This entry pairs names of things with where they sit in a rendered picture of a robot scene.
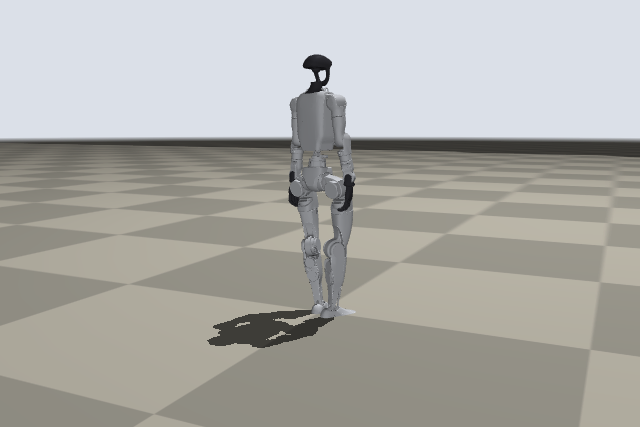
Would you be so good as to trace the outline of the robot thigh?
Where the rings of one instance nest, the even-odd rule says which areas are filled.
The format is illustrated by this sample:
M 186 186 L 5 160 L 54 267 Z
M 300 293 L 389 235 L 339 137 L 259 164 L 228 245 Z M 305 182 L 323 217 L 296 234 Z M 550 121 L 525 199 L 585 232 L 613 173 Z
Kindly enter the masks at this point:
M 311 256 L 318 254 L 321 251 L 318 223 L 319 205 L 317 192 L 304 189 L 302 179 L 303 176 L 292 181 L 290 184 L 290 191 L 295 197 L 300 197 L 297 208 L 300 213 L 304 230 L 304 249 L 306 254 Z
M 333 243 L 339 242 L 346 249 L 352 229 L 353 222 L 353 203 L 347 210 L 339 212 L 337 209 L 342 208 L 345 202 L 346 186 L 342 178 L 333 175 L 324 177 L 323 185 L 325 194 L 333 199 L 331 204 L 331 217 L 334 230 L 334 238 L 327 240 L 323 246 L 323 252 L 330 258 L 330 247 Z

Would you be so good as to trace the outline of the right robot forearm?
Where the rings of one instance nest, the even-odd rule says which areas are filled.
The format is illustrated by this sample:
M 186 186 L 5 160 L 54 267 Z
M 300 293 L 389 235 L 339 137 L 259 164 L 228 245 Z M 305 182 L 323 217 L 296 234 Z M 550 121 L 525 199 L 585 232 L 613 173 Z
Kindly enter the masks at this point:
M 338 156 L 340 158 L 340 164 L 341 164 L 341 169 L 343 172 L 343 181 L 344 181 L 344 177 L 345 175 L 349 174 L 352 177 L 352 181 L 351 183 L 353 183 L 356 179 L 356 176 L 353 172 L 354 170 L 354 166 L 353 166 L 353 161 L 352 161 L 352 157 L 351 157 L 351 138 L 349 134 L 344 134 L 343 136 L 343 148 L 340 149 L 338 152 Z

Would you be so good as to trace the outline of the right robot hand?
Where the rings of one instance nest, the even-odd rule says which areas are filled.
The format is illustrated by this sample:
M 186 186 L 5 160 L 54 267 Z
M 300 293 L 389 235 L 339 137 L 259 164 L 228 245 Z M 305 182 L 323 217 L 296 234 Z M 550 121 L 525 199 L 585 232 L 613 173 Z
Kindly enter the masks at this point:
M 355 183 L 351 183 L 352 181 L 352 177 L 351 175 L 347 174 L 344 177 L 344 186 L 346 186 L 346 192 L 345 192 L 345 202 L 342 208 L 337 209 L 339 212 L 343 212 L 344 210 L 347 210 L 348 207 L 350 206 L 350 202 L 352 200 L 353 197 L 353 186 L 355 186 Z

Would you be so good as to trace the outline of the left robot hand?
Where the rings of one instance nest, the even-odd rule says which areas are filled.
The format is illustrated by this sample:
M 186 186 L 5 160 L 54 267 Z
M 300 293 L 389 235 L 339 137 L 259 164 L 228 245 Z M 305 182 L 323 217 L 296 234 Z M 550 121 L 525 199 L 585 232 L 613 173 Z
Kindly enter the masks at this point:
M 291 183 L 292 181 L 295 180 L 295 173 L 294 171 L 290 172 L 290 177 L 289 177 L 289 182 Z M 291 191 L 290 191 L 290 187 L 289 187 L 289 203 L 291 205 L 294 205 L 295 207 L 298 207 L 298 201 L 299 201 L 300 197 L 295 197 Z

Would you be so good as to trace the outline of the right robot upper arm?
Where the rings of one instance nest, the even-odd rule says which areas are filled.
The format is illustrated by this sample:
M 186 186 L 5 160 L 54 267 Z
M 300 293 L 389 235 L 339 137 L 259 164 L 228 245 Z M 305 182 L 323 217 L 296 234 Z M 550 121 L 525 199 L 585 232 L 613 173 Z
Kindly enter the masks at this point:
M 326 105 L 331 111 L 334 130 L 333 144 L 340 148 L 343 147 L 343 136 L 346 134 L 346 99 L 344 96 L 336 94 L 326 94 L 325 97 Z

